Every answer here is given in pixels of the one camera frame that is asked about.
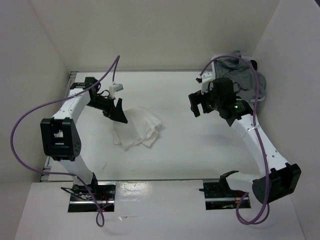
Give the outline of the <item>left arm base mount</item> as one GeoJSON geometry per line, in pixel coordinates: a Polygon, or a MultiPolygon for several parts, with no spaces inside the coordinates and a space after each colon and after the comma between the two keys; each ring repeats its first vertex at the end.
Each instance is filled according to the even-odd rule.
{"type": "MultiPolygon", "coordinates": [[[[84,186],[73,185],[72,187],[61,187],[60,189],[70,194],[68,205],[69,213],[98,211],[92,196],[84,186]]],[[[114,212],[116,196],[115,183],[98,185],[96,191],[92,190],[91,192],[103,212],[114,212]]]]}

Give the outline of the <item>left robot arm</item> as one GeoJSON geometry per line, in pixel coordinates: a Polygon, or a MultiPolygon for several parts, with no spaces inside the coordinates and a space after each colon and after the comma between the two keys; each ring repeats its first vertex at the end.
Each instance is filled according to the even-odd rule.
{"type": "Polygon", "coordinates": [[[114,122],[127,124],[128,120],[122,108],[122,99],[115,99],[115,93],[123,90],[123,85],[113,83],[106,90],[100,90],[101,84],[94,77],[86,77],[83,82],[74,82],[70,86],[68,100],[51,118],[40,123],[43,150],[46,156],[60,162],[66,174],[73,179],[72,191],[93,200],[102,195],[96,175],[86,166],[81,156],[82,142],[76,123],[86,106],[101,110],[103,116],[114,122]]]}

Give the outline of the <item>white pleated skirt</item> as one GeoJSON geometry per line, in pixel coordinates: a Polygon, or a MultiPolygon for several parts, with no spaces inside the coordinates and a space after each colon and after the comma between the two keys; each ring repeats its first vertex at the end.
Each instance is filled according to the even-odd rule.
{"type": "Polygon", "coordinates": [[[114,121],[112,142],[127,150],[137,145],[152,148],[160,135],[162,121],[144,107],[124,111],[128,123],[114,121]]]}

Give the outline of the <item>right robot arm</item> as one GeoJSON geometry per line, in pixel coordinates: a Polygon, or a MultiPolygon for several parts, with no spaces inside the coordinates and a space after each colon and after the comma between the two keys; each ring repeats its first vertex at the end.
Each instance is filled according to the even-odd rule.
{"type": "Polygon", "coordinates": [[[188,98],[195,117],[217,111],[219,116],[241,137],[252,154],[259,174],[245,174],[238,170],[224,173],[219,178],[219,192],[231,196],[235,191],[253,193],[260,202],[271,203],[292,194],[301,176],[300,167],[290,164],[275,148],[262,130],[258,118],[253,116],[253,107],[234,91],[229,78],[214,78],[207,73],[196,81],[201,89],[188,98]]]}

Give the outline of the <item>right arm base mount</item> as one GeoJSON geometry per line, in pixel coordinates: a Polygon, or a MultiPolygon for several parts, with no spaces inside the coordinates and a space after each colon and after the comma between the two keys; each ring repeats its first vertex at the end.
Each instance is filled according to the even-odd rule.
{"type": "Polygon", "coordinates": [[[204,194],[206,210],[230,210],[236,209],[241,197],[245,194],[239,190],[224,189],[219,179],[202,181],[199,189],[204,194]]]}

